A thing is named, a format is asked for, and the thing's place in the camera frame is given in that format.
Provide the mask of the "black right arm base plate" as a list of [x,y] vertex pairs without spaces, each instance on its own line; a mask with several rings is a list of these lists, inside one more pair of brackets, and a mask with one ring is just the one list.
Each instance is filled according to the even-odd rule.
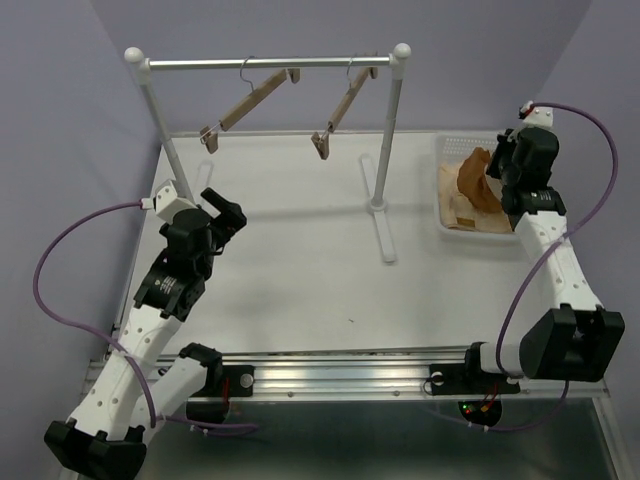
[[433,396],[515,395],[521,392],[518,382],[509,383],[502,374],[472,372],[462,363],[429,365],[423,390]]

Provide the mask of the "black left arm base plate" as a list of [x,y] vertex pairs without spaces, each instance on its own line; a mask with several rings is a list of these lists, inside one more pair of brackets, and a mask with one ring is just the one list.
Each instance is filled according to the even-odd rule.
[[253,365],[224,365],[209,370],[204,386],[194,398],[246,398],[253,395],[255,367]]

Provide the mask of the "brown boxer underwear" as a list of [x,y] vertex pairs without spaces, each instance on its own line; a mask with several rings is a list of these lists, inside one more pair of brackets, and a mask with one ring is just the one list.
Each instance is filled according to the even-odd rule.
[[476,210],[496,214],[502,211],[502,206],[486,179],[490,159],[488,150],[476,147],[459,168],[457,189]]

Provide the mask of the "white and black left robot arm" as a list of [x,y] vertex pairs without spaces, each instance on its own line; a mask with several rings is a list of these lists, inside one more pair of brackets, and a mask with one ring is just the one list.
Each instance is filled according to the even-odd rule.
[[211,188],[202,199],[217,210],[211,215],[168,184],[154,197],[136,202],[162,222],[166,245],[150,264],[133,297],[117,338],[88,325],[55,321],[98,336],[112,352],[97,380],[69,417],[52,422],[44,442],[60,464],[89,479],[133,479],[139,473],[153,436],[167,422],[184,423],[205,434],[230,436],[250,431],[248,425],[208,423],[176,416],[196,393],[228,395],[232,382],[223,356],[198,343],[183,347],[168,371],[149,383],[159,356],[186,322],[205,292],[214,260],[247,224],[239,204]]

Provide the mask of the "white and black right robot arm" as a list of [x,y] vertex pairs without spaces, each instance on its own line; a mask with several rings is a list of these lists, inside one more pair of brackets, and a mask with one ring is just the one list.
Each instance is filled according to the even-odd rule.
[[540,127],[498,135],[487,167],[501,184],[501,205],[533,265],[516,292],[539,289],[544,314],[524,336],[507,344],[476,342],[460,366],[463,384],[482,390],[503,378],[600,381],[625,330],[620,313],[604,308],[589,286],[569,240],[566,207],[550,186],[559,153],[554,133]]

